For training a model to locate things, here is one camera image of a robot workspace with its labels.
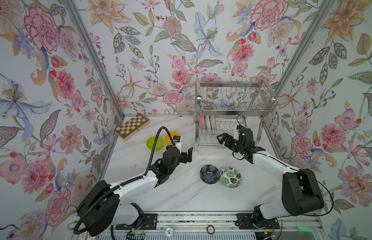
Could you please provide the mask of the pink striped ceramic bowl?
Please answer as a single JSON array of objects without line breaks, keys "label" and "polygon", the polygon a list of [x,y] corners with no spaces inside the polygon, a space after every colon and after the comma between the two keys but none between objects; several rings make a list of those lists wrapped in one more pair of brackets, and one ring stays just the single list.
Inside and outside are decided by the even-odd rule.
[{"label": "pink striped ceramic bowl", "polygon": [[212,130],[214,130],[214,131],[217,130],[215,116],[210,116],[210,124],[211,124]]}]

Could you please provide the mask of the dark blue floral bowl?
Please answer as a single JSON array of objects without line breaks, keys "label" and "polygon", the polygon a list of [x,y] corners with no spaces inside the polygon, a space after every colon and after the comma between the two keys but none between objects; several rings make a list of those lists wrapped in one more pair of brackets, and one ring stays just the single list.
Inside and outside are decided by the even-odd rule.
[{"label": "dark blue floral bowl", "polygon": [[216,184],[220,180],[220,177],[219,169],[213,165],[205,165],[200,170],[200,178],[206,184]]}]

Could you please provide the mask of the green leaf pattern bowl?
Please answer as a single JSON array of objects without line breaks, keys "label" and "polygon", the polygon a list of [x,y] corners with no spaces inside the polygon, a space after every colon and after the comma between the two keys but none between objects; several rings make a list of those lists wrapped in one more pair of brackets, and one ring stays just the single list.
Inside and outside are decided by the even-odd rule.
[{"label": "green leaf pattern bowl", "polygon": [[235,189],[242,184],[240,172],[232,167],[226,167],[220,173],[221,182],[230,189]]}]

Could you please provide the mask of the two-tier steel dish rack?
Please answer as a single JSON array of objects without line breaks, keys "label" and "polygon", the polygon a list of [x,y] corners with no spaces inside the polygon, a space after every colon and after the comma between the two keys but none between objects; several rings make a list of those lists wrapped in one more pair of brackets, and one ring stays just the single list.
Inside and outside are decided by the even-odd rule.
[{"label": "two-tier steel dish rack", "polygon": [[[255,142],[262,138],[263,122],[271,113],[276,95],[266,80],[252,82],[207,82],[196,80],[195,89],[195,149],[218,146],[217,136],[235,135],[238,125],[250,127],[255,119],[258,130],[253,131]],[[200,115],[215,116],[217,130],[201,130]]]}]

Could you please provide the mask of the pale green ceramic bowl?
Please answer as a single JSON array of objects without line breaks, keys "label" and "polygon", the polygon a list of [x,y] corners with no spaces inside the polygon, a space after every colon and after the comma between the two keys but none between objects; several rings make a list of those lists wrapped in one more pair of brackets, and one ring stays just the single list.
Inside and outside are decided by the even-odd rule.
[{"label": "pale green ceramic bowl", "polygon": [[212,130],[211,122],[210,122],[210,116],[205,116],[205,127],[206,130]]}]

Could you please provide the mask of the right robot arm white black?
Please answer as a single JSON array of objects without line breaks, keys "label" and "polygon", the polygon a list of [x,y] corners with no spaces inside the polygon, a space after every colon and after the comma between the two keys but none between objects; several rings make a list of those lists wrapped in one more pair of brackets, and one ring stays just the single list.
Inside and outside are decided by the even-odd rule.
[{"label": "right robot arm white black", "polygon": [[309,169],[294,169],[292,166],[270,155],[264,148],[256,146],[253,131],[237,126],[238,137],[228,133],[217,136],[219,144],[234,154],[267,171],[282,184],[281,197],[254,207],[251,223],[258,228],[277,218],[305,215],[324,208],[319,182]]}]

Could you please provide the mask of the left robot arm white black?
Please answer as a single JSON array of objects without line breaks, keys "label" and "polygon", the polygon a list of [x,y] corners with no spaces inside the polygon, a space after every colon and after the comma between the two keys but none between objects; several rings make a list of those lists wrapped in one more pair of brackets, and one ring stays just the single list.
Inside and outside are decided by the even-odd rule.
[{"label": "left robot arm white black", "polygon": [[146,174],[113,184],[104,180],[96,183],[77,208],[80,219],[73,233],[89,233],[94,237],[110,226],[122,225],[131,231],[140,229],[148,223],[146,214],[129,200],[165,183],[179,164],[192,162],[192,156],[193,148],[181,152],[177,147],[168,146],[162,158],[155,161]]}]

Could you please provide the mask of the orange yellow plastic bowl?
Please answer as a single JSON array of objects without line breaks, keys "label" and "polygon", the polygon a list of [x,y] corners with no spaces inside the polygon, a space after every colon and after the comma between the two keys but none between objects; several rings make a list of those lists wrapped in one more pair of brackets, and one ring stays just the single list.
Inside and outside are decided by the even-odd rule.
[{"label": "orange yellow plastic bowl", "polygon": [[[170,134],[171,134],[172,139],[174,138],[174,136],[181,136],[180,133],[175,132],[175,131],[170,132]],[[166,136],[165,136],[165,142],[166,142],[168,145],[172,145],[172,141],[170,140],[168,134],[166,134]]]}]

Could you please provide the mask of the lime green plastic bowl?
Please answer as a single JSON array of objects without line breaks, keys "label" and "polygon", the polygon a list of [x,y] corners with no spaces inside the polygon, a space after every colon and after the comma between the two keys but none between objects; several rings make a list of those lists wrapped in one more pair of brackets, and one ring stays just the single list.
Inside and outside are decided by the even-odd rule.
[{"label": "lime green plastic bowl", "polygon": [[[147,145],[147,148],[149,150],[153,149],[155,139],[156,139],[155,136],[152,136],[152,137],[148,138],[148,140],[146,142],[146,145]],[[157,143],[156,143],[156,146],[155,146],[155,151],[159,151],[162,147],[163,147],[163,139],[161,137],[158,137]]]}]

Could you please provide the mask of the wooden chess board box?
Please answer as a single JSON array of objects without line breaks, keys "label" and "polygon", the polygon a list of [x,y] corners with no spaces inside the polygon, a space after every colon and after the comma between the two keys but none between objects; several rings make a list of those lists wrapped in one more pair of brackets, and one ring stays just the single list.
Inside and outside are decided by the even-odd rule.
[{"label": "wooden chess board box", "polygon": [[125,122],[122,126],[115,129],[115,133],[124,141],[127,141],[137,132],[145,128],[150,123],[150,120],[142,114],[137,114]]}]

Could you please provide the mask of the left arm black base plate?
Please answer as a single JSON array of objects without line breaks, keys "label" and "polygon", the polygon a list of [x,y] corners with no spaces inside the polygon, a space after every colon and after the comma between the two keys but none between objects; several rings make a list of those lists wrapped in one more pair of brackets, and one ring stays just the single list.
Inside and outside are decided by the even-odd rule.
[{"label": "left arm black base plate", "polygon": [[156,230],[158,214],[145,214],[139,217],[130,225],[120,224],[114,226],[115,230]]}]

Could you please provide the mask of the aluminium front rail frame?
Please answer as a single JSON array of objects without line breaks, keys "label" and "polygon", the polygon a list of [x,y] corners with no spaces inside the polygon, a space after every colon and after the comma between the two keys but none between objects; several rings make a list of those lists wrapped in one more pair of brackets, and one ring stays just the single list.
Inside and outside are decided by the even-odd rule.
[{"label": "aluminium front rail frame", "polygon": [[294,240],[297,223],[280,219],[279,230],[240,230],[236,214],[250,212],[146,212],[158,214],[156,230],[115,230],[108,227],[97,236],[81,234],[81,240]]}]

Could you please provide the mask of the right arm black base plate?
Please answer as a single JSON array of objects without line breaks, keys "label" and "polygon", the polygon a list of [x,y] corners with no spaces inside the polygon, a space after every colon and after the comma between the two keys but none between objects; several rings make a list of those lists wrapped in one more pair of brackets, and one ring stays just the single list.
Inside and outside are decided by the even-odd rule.
[{"label": "right arm black base plate", "polygon": [[261,214],[238,213],[235,225],[240,230],[279,230],[280,225],[276,218],[265,219]]}]

